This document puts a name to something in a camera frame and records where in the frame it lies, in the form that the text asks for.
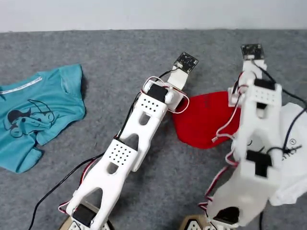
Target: robotic arm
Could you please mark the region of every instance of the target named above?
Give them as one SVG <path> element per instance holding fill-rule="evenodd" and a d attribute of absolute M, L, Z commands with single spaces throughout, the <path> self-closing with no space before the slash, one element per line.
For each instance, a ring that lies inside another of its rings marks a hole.
<path fill-rule="evenodd" d="M 243 72 L 229 92 L 229 106 L 241 106 L 238 131 L 232 144 L 237 162 L 231 178 L 217 189 L 207 206 L 208 221 L 229 228 L 246 226 L 264 208 L 281 182 L 283 155 L 271 147 L 282 146 L 280 110 L 282 87 L 262 80 L 266 69 L 260 45 L 241 47 Z M 268 149 L 249 149 L 248 141 L 259 138 Z"/>
<path fill-rule="evenodd" d="M 181 90 L 197 63 L 197 59 L 182 53 L 174 63 L 167 82 L 158 77 L 150 77 L 145 82 L 123 130 L 111 141 L 104 156 L 88 172 L 67 205 L 66 212 L 79 229 L 109 229 L 106 222 L 127 176 L 130 171 L 139 169 L 166 112 L 176 113 L 175 109 L 182 98 L 187 97 Z M 140 123 L 144 116 L 149 117 L 145 125 Z M 132 135 L 139 137 L 137 149 L 125 144 Z M 86 197 L 98 188 L 103 190 L 100 209 L 85 202 Z"/>

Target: gray carpet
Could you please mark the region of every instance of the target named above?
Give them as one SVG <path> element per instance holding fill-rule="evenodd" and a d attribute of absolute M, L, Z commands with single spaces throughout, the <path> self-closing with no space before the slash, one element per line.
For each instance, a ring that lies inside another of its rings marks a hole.
<path fill-rule="evenodd" d="M 37 71 L 81 63 L 87 115 L 42 147 L 39 163 L 23 174 L 0 169 L 0 229 L 27 230 L 37 201 L 81 161 L 104 151 L 119 131 L 144 81 L 168 70 L 182 51 L 199 59 L 185 91 L 226 90 L 242 67 L 240 45 L 262 43 L 269 72 L 285 88 L 307 98 L 307 31 L 68 31 L 0 34 L 0 84 Z M 290 99 L 284 97 L 284 103 Z M 224 166 L 230 143 L 201 150 L 177 140 L 170 119 L 126 180 L 110 219 L 117 230 L 176 230 Z M 57 205 L 77 188 L 78 171 L 41 204 L 34 230 L 57 230 L 66 218 Z M 91 197 L 99 201 L 99 195 Z M 305 229 L 307 195 L 295 205 L 267 205 L 264 229 Z M 258 219 L 245 229 L 258 229 Z"/>

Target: red cloth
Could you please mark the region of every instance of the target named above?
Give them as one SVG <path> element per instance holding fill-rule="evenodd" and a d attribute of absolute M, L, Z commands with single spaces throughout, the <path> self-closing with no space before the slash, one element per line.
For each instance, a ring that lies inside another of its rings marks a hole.
<path fill-rule="evenodd" d="M 179 106 L 177 111 L 185 108 L 187 102 Z M 173 114 L 175 129 L 179 140 L 188 145 L 200 148 L 212 148 L 228 138 L 221 137 L 215 142 L 216 131 L 227 123 L 234 107 L 228 107 L 228 93 L 212 92 L 190 98 L 190 104 L 181 114 Z M 241 109 L 237 109 L 231 123 L 220 134 L 234 134 L 239 127 Z"/>

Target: circuit board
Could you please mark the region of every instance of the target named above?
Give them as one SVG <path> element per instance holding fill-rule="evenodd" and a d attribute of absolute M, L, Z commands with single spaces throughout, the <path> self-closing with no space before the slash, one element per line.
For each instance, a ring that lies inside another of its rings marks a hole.
<path fill-rule="evenodd" d="M 245 44 L 241 46 L 244 60 L 263 60 L 264 53 L 261 44 Z"/>
<path fill-rule="evenodd" d="M 189 74 L 197 65 L 198 60 L 190 54 L 183 52 L 175 61 L 174 66 Z"/>

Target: teal t-shirt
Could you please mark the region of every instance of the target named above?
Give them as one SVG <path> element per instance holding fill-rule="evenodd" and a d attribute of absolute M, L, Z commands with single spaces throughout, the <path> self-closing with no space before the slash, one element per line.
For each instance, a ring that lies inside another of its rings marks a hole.
<path fill-rule="evenodd" d="M 81 78 L 81 66 L 71 65 L 0 86 L 0 167 L 29 170 L 42 156 L 36 142 L 46 144 L 84 117 Z"/>

